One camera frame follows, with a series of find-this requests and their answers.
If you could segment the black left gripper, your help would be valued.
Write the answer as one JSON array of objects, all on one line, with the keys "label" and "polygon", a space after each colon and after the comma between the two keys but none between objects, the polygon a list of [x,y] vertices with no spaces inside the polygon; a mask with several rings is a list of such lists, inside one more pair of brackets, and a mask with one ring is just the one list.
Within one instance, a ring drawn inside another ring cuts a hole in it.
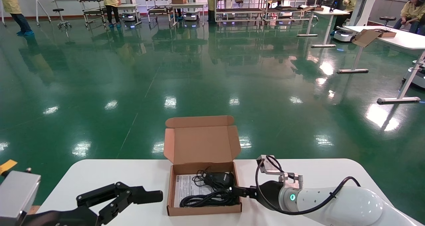
[{"label": "black left gripper", "polygon": [[[106,225],[130,204],[159,203],[163,200],[161,190],[146,191],[143,186],[130,187],[122,182],[91,190],[76,197],[77,208],[69,211],[45,211],[25,217],[21,226],[96,226]],[[90,207],[110,201],[99,211]]]}]

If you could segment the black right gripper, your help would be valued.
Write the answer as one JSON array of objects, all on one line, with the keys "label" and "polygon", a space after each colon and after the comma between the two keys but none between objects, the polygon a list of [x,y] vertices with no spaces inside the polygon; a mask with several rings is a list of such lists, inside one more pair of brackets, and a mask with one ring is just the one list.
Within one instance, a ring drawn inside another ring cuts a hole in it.
[{"label": "black right gripper", "polygon": [[269,206],[265,200],[267,199],[275,208],[278,208],[281,210],[279,204],[279,194],[281,189],[284,187],[283,182],[278,181],[267,181],[261,184],[259,187],[256,186],[250,186],[252,193],[249,196],[249,188],[246,187],[232,187],[232,194],[235,197],[250,197],[251,199],[257,200],[258,203],[260,203],[262,206],[264,206],[267,209],[273,210],[271,206]]}]

